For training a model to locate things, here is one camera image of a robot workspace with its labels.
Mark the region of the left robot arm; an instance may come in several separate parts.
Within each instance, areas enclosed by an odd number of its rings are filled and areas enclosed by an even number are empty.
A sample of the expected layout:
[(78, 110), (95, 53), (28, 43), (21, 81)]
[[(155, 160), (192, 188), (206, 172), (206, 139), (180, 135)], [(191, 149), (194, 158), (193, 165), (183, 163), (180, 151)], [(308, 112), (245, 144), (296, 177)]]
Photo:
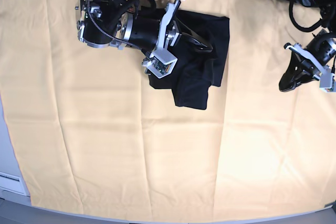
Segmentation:
[(289, 92), (302, 84), (318, 81), (320, 90), (335, 92), (335, 0), (310, 0), (311, 7), (319, 8), (321, 18), (310, 27), (300, 26), (293, 15), (295, 0), (289, 2), (289, 17), (301, 32), (314, 35), (306, 47), (299, 43), (286, 43), (285, 50), (291, 51), (289, 66), (279, 81), (279, 90)]

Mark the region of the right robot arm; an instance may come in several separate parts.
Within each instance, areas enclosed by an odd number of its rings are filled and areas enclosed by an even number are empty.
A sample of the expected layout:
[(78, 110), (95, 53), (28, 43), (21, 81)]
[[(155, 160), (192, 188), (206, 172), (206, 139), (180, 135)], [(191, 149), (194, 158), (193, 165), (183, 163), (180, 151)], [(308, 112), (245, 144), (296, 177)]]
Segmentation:
[(177, 18), (183, 1), (167, 3), (163, 15), (153, 18), (155, 0), (78, 0), (78, 39), (92, 48), (137, 49), (144, 54), (145, 73), (161, 79), (171, 74), (178, 61), (170, 49), (180, 39), (195, 52), (213, 50), (207, 40)]

